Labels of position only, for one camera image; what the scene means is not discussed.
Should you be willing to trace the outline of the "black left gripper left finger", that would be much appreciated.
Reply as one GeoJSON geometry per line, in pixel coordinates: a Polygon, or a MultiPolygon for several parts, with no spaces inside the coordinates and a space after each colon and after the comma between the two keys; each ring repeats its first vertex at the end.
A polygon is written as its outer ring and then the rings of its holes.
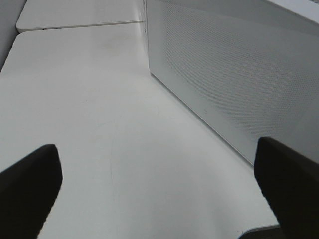
{"type": "Polygon", "coordinates": [[[0,237],[38,237],[63,181],[57,147],[44,145],[0,174],[0,237]]]}

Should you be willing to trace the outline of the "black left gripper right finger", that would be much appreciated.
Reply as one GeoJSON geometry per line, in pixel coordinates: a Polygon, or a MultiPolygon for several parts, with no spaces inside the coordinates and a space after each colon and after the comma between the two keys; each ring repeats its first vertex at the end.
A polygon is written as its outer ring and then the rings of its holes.
{"type": "Polygon", "coordinates": [[[258,140],[254,176],[288,239],[319,237],[319,165],[270,137],[258,140]]]}

